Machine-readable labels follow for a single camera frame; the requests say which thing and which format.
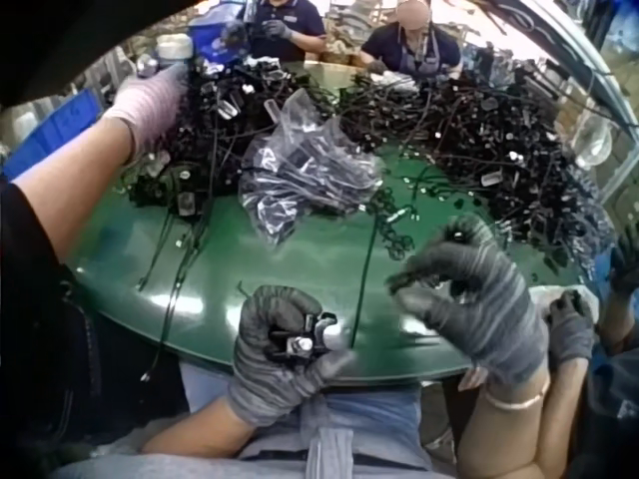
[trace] light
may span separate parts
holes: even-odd
[[[242,304],[234,304],[226,306],[227,314],[226,321],[227,326],[231,329],[235,334],[238,333],[240,329],[240,317],[242,315]]]
[[[205,0],[196,5],[196,12],[198,12],[198,15],[204,15],[219,3],[220,0]]]
[[[428,329],[423,321],[414,316],[404,315],[401,317],[400,329],[404,334],[420,337],[438,337],[438,334],[432,329]]]
[[[150,297],[153,304],[166,308],[169,305],[170,297],[168,294],[155,294]],[[178,296],[175,311],[186,314],[200,314],[204,311],[204,303],[199,297]]]

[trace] workbench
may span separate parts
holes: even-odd
[[[351,67],[338,65],[306,68],[333,88],[347,85],[352,74]],[[384,186],[392,188],[399,207],[411,203],[409,178],[419,176],[424,159],[400,159],[394,147],[378,153],[386,164]],[[414,200],[419,220],[405,216],[393,226],[420,247],[450,217],[470,212],[487,217],[475,200],[465,192],[446,198],[419,193]],[[174,222],[146,287],[138,291],[165,214],[163,208],[134,207],[114,187],[90,218],[69,263],[92,308],[154,341],[160,338],[184,255],[177,243],[189,229]],[[390,259],[373,230],[374,217],[364,212],[340,219],[311,215],[284,243],[271,246],[254,230],[238,198],[218,198],[202,251],[177,300],[167,346],[200,364],[229,369],[245,300],[241,289],[251,293],[262,284],[280,284],[308,292],[337,315],[358,353],[357,362],[345,372],[346,383],[432,379],[463,370],[467,358],[393,304],[384,280],[400,270],[401,262]],[[544,264],[543,253],[528,245],[512,244],[509,253],[529,285],[578,280],[576,268],[557,274]]]

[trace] gray glove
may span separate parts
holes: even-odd
[[[557,365],[576,357],[592,357],[595,334],[590,307],[579,298],[582,315],[572,300],[573,291],[564,291],[550,304],[550,355]]]
[[[291,39],[293,30],[291,30],[282,20],[267,20],[262,23],[262,29],[267,37]]]
[[[630,295],[639,288],[639,222],[619,236],[610,266],[610,285],[616,292]]]
[[[273,424],[323,389],[353,359],[352,351],[332,351],[293,370],[266,358],[265,348],[275,347],[269,339],[271,328],[302,331],[306,314],[320,313],[316,299],[292,287],[261,286],[245,301],[228,399],[247,424]]]
[[[381,60],[375,60],[374,62],[370,62],[366,65],[366,70],[369,73],[376,73],[378,75],[383,75],[383,72],[388,70],[386,66],[383,64]]]
[[[429,287],[434,275],[463,289],[460,300]],[[545,360],[548,330],[526,283],[490,229],[475,217],[454,221],[387,284],[400,307],[498,382],[524,382]]]

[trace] clear plastic bag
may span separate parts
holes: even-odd
[[[601,165],[612,152],[610,120],[591,112],[584,112],[578,124],[580,128],[572,140],[577,165],[585,169]]]
[[[320,121],[307,92],[297,90],[273,134],[256,138],[245,154],[240,201],[271,243],[288,238],[312,211],[353,213],[382,183],[381,159],[362,153],[338,118]]]

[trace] blue uniform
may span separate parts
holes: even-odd
[[[251,42],[254,57],[275,57],[283,62],[302,62],[305,58],[306,52],[290,40],[260,34],[260,26],[268,20],[282,20],[291,30],[312,37],[326,33],[320,12],[310,0],[289,0],[279,7],[262,0],[256,12],[257,34]]]
[[[393,72],[411,76],[431,76],[455,67],[461,53],[455,39],[435,25],[430,25],[425,51],[413,52],[406,43],[406,34],[393,22],[375,29],[361,46],[361,51],[381,60]]]

